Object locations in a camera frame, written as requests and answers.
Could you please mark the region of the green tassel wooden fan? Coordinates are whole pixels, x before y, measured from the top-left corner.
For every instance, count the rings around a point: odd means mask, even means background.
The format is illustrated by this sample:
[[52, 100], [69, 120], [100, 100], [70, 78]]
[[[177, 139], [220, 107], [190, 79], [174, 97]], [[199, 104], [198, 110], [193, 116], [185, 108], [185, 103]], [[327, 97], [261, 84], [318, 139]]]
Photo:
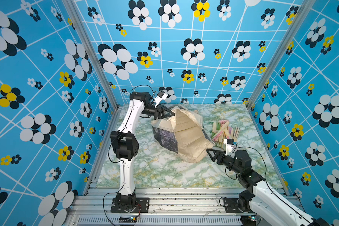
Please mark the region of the green tassel wooden fan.
[[212, 137], [213, 141], [217, 141], [221, 135], [225, 135], [225, 138], [230, 138], [229, 133], [229, 122], [226, 122], [223, 124], [220, 129], [215, 133], [215, 135]]

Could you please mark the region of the beige canvas tote bag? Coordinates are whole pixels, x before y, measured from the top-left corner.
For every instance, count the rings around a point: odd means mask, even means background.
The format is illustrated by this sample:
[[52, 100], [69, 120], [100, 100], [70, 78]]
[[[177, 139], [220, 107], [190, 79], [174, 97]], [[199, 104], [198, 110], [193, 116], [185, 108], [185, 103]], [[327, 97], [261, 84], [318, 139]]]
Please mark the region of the beige canvas tote bag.
[[170, 110], [174, 116], [151, 121], [154, 139], [185, 162], [201, 161], [207, 156], [207, 149], [214, 147], [204, 130], [202, 116], [180, 105]]

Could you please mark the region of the pink paper folding fan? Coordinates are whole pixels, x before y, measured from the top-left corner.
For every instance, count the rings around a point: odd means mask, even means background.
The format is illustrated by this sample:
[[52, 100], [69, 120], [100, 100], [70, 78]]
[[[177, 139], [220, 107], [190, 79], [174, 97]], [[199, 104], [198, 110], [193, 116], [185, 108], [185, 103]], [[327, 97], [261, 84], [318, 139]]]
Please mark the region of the pink paper folding fan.
[[222, 121], [222, 122], [223, 122], [223, 125], [222, 125], [220, 131], [221, 131], [221, 132], [224, 132], [224, 129], [225, 129], [227, 126], [229, 126], [229, 121]]

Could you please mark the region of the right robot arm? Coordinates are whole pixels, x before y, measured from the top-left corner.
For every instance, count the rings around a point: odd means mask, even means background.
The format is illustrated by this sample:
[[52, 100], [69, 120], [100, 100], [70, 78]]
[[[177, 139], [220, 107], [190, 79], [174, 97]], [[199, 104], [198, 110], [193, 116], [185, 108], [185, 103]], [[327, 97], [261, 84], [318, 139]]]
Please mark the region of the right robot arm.
[[272, 226], [328, 226], [322, 218], [314, 218], [292, 204], [252, 168], [252, 159], [246, 150], [233, 153], [207, 149], [211, 160], [233, 171], [235, 179], [245, 189], [239, 194], [238, 205], [242, 212], [254, 212]]

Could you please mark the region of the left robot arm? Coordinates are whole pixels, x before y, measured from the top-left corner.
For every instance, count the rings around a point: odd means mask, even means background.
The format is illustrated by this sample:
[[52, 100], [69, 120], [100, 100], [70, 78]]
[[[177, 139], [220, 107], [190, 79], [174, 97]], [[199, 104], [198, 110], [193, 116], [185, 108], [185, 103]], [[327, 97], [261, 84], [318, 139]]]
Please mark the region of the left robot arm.
[[160, 91], [155, 98], [148, 92], [133, 92], [123, 122], [110, 134], [111, 148], [120, 166], [120, 189], [116, 194], [115, 206], [131, 211], [136, 208], [136, 189], [134, 185], [134, 160], [139, 151], [135, 129], [141, 115], [164, 119], [175, 115], [161, 104], [168, 94]]

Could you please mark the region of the right circuit board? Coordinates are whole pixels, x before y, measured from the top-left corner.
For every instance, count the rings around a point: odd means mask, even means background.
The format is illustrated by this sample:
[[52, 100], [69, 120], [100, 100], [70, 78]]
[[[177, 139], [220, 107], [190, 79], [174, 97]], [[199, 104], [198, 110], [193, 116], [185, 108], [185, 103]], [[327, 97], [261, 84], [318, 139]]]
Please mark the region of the right circuit board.
[[253, 216], [241, 216], [243, 226], [256, 226], [257, 221]]

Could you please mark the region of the circuit board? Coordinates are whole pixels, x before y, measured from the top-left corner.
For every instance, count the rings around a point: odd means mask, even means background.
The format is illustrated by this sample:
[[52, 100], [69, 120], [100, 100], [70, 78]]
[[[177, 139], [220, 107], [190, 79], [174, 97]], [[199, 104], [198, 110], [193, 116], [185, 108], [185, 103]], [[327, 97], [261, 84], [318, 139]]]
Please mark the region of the circuit board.
[[253, 216], [241, 216], [243, 226], [256, 226], [257, 221]]
[[138, 216], [120, 216], [119, 223], [137, 223]]

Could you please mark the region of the left circuit board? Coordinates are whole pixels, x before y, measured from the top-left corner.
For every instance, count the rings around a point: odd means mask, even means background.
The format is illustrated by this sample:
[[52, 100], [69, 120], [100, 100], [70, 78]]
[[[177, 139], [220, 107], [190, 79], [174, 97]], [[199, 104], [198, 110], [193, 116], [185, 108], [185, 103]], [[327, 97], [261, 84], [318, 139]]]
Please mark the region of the left circuit board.
[[138, 216], [120, 216], [119, 223], [137, 223]]

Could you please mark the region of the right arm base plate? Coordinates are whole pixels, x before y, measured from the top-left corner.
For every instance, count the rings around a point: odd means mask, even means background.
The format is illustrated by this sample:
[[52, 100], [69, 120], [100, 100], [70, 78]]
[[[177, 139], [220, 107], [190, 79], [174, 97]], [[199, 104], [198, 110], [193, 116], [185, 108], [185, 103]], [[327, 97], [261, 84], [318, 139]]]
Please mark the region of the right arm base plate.
[[221, 197], [219, 204], [225, 208], [226, 213], [255, 214], [255, 212], [250, 209], [249, 202], [244, 199]]

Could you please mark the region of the aluminium frame rail base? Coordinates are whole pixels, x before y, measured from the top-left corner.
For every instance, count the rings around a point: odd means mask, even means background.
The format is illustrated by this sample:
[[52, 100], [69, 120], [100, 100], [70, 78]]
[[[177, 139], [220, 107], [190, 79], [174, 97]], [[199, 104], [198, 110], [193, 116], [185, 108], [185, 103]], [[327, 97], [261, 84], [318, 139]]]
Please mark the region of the aluminium frame rail base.
[[[112, 213], [113, 189], [90, 188], [78, 196], [66, 226], [242, 226], [241, 216], [253, 216], [256, 226], [271, 226], [258, 214], [226, 213], [221, 197], [238, 198], [241, 188], [138, 188], [137, 197], [150, 199], [148, 213]], [[138, 216], [137, 223], [119, 223], [120, 216]]]

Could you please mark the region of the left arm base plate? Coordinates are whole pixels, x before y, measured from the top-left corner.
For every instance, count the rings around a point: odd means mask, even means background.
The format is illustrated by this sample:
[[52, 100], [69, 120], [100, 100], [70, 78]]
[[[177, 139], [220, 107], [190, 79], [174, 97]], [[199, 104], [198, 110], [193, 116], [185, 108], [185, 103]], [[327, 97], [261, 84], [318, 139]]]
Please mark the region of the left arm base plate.
[[139, 197], [134, 199], [118, 199], [112, 200], [110, 212], [112, 213], [148, 213], [150, 199]]

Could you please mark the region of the left aluminium corner post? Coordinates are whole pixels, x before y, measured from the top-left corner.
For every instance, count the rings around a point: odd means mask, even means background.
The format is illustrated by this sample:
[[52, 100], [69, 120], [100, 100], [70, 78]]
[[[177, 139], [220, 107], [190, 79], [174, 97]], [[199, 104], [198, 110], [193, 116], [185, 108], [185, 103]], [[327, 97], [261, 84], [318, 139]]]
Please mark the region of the left aluminium corner post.
[[107, 94], [108, 99], [109, 99], [109, 101], [112, 105], [112, 108], [114, 109], [114, 112], [116, 112], [118, 110], [117, 101], [115, 99], [113, 92], [111, 91], [108, 80], [107, 80], [107, 78], [104, 74], [103, 68], [100, 65], [99, 59], [96, 56], [95, 49], [90, 42], [89, 36], [88, 36], [87, 31], [86, 31], [85, 26], [84, 26], [84, 23], [82, 22], [81, 17], [79, 15], [79, 11], [76, 8], [74, 1], [63, 0], [63, 4], [64, 4], [64, 7], [69, 14], [69, 17], [73, 21], [74, 26], [76, 27], [77, 34], [78, 34], [80, 40], [82, 41], [82, 44], [83, 44], [83, 46], [84, 46], [84, 48], [85, 48], [85, 50], [88, 54], [88, 57], [89, 57], [89, 59], [92, 63], [92, 66], [95, 69], [95, 71], [96, 71], [96, 73], [99, 77], [99, 81], [102, 83], [104, 91]]

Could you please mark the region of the aluminium corner post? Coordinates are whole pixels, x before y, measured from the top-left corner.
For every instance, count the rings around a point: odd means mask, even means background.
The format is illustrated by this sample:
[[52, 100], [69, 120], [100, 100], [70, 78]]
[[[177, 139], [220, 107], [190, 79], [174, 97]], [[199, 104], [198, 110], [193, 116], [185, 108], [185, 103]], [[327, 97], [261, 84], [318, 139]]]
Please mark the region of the aluminium corner post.
[[85, 50], [88, 54], [88, 57], [89, 57], [89, 59], [92, 63], [92, 66], [95, 69], [95, 71], [96, 71], [96, 73], [99, 77], [99, 81], [102, 83], [104, 91], [107, 94], [108, 99], [109, 99], [109, 101], [112, 105], [112, 108], [114, 109], [114, 112], [116, 112], [118, 110], [117, 101], [115, 99], [113, 92], [111, 91], [108, 80], [107, 80], [107, 78], [104, 74], [103, 68], [100, 65], [99, 59], [96, 56], [95, 49], [90, 42], [89, 36], [88, 36], [87, 31], [86, 31], [85, 26], [84, 26], [84, 23], [82, 22], [81, 17], [79, 15], [79, 11], [76, 8], [74, 1], [63, 0], [63, 4], [64, 4], [64, 7], [69, 14], [69, 17], [73, 21], [74, 26], [76, 27], [77, 34], [78, 34], [80, 40], [82, 41], [82, 44], [83, 44], [83, 46], [84, 46], [84, 48], [85, 48]]
[[288, 44], [293, 40], [294, 36], [297, 34], [298, 30], [302, 26], [304, 20], [308, 16], [315, 2], [316, 0], [308, 0], [308, 1], [303, 1], [303, 3], [301, 4], [299, 12], [295, 20], [289, 26], [282, 41], [280, 42], [278, 48], [276, 49], [274, 55], [272, 56], [264, 75], [259, 80], [255, 90], [253, 91], [251, 97], [249, 98], [249, 102], [246, 105], [248, 111], [250, 111], [251, 107], [253, 106], [257, 98], [260, 96], [260, 92], [263, 89], [263, 86], [265, 85], [267, 80], [270, 78], [276, 66], [279, 64], [281, 58], [283, 57], [284, 52], [286, 51], [288, 47]]

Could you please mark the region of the right aluminium corner post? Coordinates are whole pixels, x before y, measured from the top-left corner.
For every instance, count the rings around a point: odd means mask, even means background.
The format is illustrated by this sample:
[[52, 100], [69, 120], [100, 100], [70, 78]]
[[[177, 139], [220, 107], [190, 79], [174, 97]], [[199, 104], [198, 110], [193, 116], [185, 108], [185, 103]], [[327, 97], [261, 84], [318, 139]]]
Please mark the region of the right aluminium corner post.
[[246, 105], [248, 111], [250, 111], [251, 107], [253, 106], [257, 98], [260, 96], [260, 92], [263, 89], [263, 86], [265, 85], [267, 80], [270, 78], [276, 66], [279, 64], [281, 58], [283, 57], [284, 52], [286, 51], [288, 47], [288, 44], [293, 40], [294, 36], [297, 34], [298, 30], [302, 26], [304, 20], [308, 16], [315, 2], [316, 0], [308, 0], [308, 1], [303, 1], [303, 3], [301, 4], [299, 12], [295, 20], [289, 26], [282, 41], [280, 42], [278, 48], [276, 49], [274, 55], [272, 56], [264, 75], [259, 80], [255, 90], [253, 91], [251, 97], [249, 98], [249, 102]]

